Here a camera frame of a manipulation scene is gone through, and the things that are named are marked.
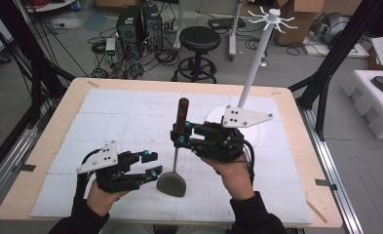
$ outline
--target sleeve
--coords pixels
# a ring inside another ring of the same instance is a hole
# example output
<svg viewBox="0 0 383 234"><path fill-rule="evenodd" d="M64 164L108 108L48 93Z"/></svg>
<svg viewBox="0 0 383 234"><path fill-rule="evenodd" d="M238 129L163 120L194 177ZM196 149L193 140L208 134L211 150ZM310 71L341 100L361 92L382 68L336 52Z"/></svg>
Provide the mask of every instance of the sleeve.
<svg viewBox="0 0 383 234"><path fill-rule="evenodd" d="M78 206L76 213L61 219L49 234L97 234L109 219L109 214L100 216L88 207L86 200Z"/></svg>
<svg viewBox="0 0 383 234"><path fill-rule="evenodd" d="M245 201L230 201L236 221L232 234L286 234L282 222L273 214L269 214L259 192Z"/></svg>

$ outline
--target desk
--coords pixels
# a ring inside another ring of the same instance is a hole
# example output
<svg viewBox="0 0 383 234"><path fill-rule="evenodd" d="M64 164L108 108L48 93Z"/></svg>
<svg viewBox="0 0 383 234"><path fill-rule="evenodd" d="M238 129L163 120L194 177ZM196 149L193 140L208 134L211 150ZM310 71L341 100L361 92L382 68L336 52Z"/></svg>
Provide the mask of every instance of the desk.
<svg viewBox="0 0 383 234"><path fill-rule="evenodd" d="M239 96L243 87L93 78L75 79L26 162L30 165L36 165L35 171L19 174L0 207L1 219L38 219L31 217L30 213L43 185L45 175L89 89L201 94L210 94L215 90L219 94ZM340 227L342 219L329 188L316 185L315 179L324 179L325 175L291 92L284 88L252 87L250 95L274 98L278 105L287 141L313 219L312 224L307 225L307 227Z"/></svg>

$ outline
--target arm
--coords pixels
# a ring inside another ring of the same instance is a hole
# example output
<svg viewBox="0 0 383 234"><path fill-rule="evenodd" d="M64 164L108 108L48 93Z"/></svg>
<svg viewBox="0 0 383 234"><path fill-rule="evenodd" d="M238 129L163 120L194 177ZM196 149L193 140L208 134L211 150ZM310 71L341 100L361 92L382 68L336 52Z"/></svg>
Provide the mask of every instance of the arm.
<svg viewBox="0 0 383 234"><path fill-rule="evenodd" d="M107 193L98 188L96 179L93 181L88 199L84 200L75 213L61 219L50 234L97 234L109 219L109 210L113 203L128 191Z"/></svg>
<svg viewBox="0 0 383 234"><path fill-rule="evenodd" d="M249 169L243 157L233 163L222 163L203 158L221 174L222 182L230 193L230 201L236 221L233 234L284 234L282 222L269 214L259 192L254 192L249 180Z"/></svg>

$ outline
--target chair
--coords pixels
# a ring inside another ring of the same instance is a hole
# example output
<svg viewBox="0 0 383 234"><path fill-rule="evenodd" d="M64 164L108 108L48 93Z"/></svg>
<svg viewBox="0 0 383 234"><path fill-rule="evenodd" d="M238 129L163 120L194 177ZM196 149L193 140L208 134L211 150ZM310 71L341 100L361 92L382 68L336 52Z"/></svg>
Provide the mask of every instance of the chair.
<svg viewBox="0 0 383 234"><path fill-rule="evenodd" d="M216 84L214 74L216 68L214 63L207 58L203 58L208 52L216 49L221 43L221 38L214 30L203 26L192 26L184 28L179 34L179 42L189 51L195 52L195 57L182 60L178 69L175 71L171 81L178 81L178 72L191 82L212 79Z"/></svg>

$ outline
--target hand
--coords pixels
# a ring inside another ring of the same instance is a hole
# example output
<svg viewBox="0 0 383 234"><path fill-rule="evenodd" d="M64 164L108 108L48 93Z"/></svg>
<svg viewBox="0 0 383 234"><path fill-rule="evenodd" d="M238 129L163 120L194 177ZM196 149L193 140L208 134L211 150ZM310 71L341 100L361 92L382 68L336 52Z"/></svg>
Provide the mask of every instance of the hand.
<svg viewBox="0 0 383 234"><path fill-rule="evenodd" d="M105 216L109 210L111 210L113 203L129 192L130 191L116 193L105 192L97 186L96 179L94 179L91 190L89 191L87 205L98 215Z"/></svg>
<svg viewBox="0 0 383 234"><path fill-rule="evenodd" d="M249 180L249 166L242 156L231 163L218 162L208 158L202 158L202 160L221 174L225 188L236 202L255 195Z"/></svg>

